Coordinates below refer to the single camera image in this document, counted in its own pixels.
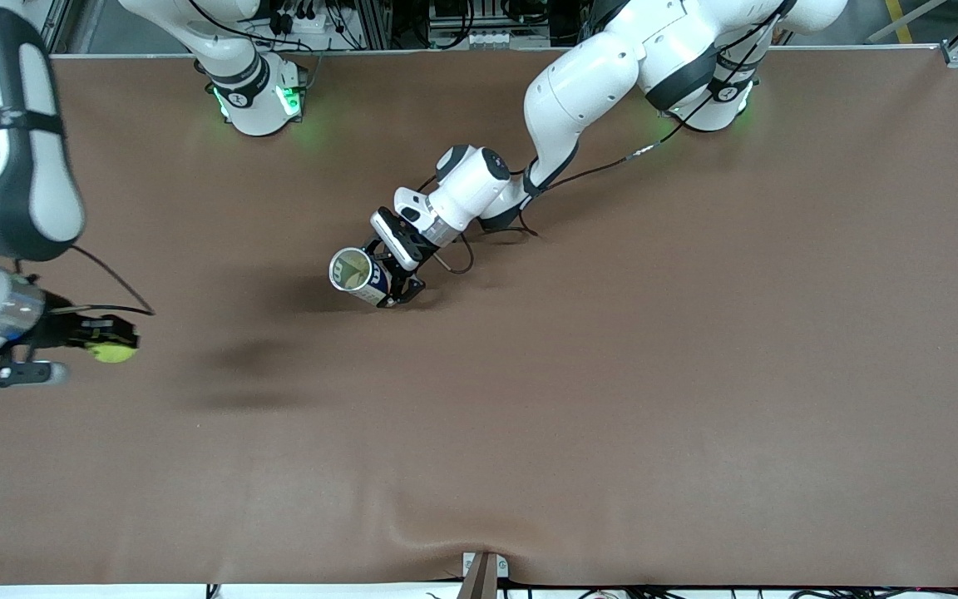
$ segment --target gray floor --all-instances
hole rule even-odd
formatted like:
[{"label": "gray floor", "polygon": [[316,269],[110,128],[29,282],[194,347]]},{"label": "gray floor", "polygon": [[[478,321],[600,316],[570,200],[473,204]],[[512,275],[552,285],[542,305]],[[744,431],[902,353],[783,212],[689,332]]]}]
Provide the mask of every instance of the gray floor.
[{"label": "gray floor", "polygon": [[[91,7],[92,35],[72,43],[84,53],[183,53],[183,46],[155,24],[123,10],[117,0],[87,0]],[[925,0],[901,0],[909,12]],[[813,37],[795,37],[793,45],[862,44],[864,39],[890,22],[885,0],[848,0],[848,7],[827,30]],[[915,42],[941,42],[958,30],[958,0],[950,0],[910,24]],[[883,42],[894,44],[895,35]]]}]

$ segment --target green light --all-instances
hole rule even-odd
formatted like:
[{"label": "green light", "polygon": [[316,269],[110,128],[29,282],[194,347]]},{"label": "green light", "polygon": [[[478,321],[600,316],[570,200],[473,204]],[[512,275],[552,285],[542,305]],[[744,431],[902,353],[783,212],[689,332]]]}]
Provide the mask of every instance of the green light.
[{"label": "green light", "polygon": [[276,95],[279,96],[280,103],[283,105],[283,110],[285,110],[289,116],[294,116],[300,113],[301,94],[299,94],[297,87],[289,87],[284,90],[284,88],[277,85]]},{"label": "green light", "polygon": [[228,107],[227,107],[227,106],[224,106],[224,98],[221,98],[221,97],[220,97],[220,92],[217,91],[217,88],[216,88],[216,87],[213,88],[213,95],[216,96],[216,101],[217,101],[218,105],[220,105],[220,114],[223,114],[223,115],[224,115],[224,118],[229,118],[229,117],[228,117]]}]

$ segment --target brown tabletop surface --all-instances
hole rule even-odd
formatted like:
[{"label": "brown tabletop surface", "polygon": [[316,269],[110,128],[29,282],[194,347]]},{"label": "brown tabletop surface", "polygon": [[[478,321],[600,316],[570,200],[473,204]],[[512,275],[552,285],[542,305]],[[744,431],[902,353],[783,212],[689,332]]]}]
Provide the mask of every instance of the brown tabletop surface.
[{"label": "brown tabletop surface", "polygon": [[[81,244],[143,349],[0,392],[0,583],[958,585],[958,71],[779,51],[682,132],[472,235],[407,308],[327,281],[452,144],[532,157],[549,53],[327,57],[248,139],[191,60],[56,61]],[[638,92],[569,170],[669,129]],[[463,247],[446,251],[463,265]],[[30,265],[126,302],[79,255]]]}]

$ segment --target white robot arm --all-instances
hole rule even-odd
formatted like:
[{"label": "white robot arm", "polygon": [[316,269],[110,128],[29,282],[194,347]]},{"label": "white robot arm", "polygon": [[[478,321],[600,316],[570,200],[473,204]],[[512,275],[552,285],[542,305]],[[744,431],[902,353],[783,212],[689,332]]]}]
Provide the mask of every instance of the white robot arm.
[{"label": "white robot arm", "polygon": [[[72,247],[83,232],[84,213],[49,57],[19,4],[0,1],[0,255],[43,261]],[[111,344],[136,348],[127,322],[106,317],[111,322],[95,323],[70,306],[34,280],[0,269],[0,387],[55,383],[63,376],[60,364],[13,363],[12,348],[19,344],[90,349],[91,337],[103,334]]]},{"label": "white robot arm", "polygon": [[224,117],[247,136],[269,136],[301,117],[305,70],[223,23],[254,16],[259,0],[121,0],[179,39],[213,81]]},{"label": "white robot arm", "polygon": [[[699,131],[728,126],[745,108],[753,73],[767,53],[776,20],[791,31],[822,30],[837,19],[845,2],[597,0],[590,13],[593,37],[556,58],[527,88],[524,117],[536,159],[520,178],[506,183],[501,193],[484,205],[478,216],[480,226],[484,231],[509,227],[570,164],[582,131],[635,84],[650,105],[679,118],[682,126]],[[462,163],[457,168],[465,167],[469,165]],[[402,239],[417,234],[429,238],[408,219],[399,219],[402,212],[396,201],[395,208],[398,215],[385,208],[373,215],[377,236],[363,250],[369,262],[378,262],[389,274],[398,272],[399,289],[422,289],[415,270],[437,249],[413,251],[425,255],[423,260],[414,255],[402,260],[410,250]],[[389,257],[375,253],[380,243]],[[365,289],[354,292],[350,285],[335,280],[336,260],[342,263],[342,256],[335,255],[332,260],[332,284],[363,295]],[[402,285],[403,277],[411,281],[407,287]],[[419,290],[395,296],[394,289],[392,284],[392,302],[383,306],[407,302]]]}]

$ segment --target can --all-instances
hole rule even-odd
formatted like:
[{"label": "can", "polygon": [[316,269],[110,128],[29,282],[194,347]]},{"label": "can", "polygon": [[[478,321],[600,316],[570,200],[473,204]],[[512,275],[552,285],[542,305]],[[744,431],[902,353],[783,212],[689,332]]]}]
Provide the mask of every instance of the can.
[{"label": "can", "polygon": [[388,302],[391,276],[383,265],[358,247],[336,251],[328,268],[328,278],[338,291],[360,297],[373,306]]}]

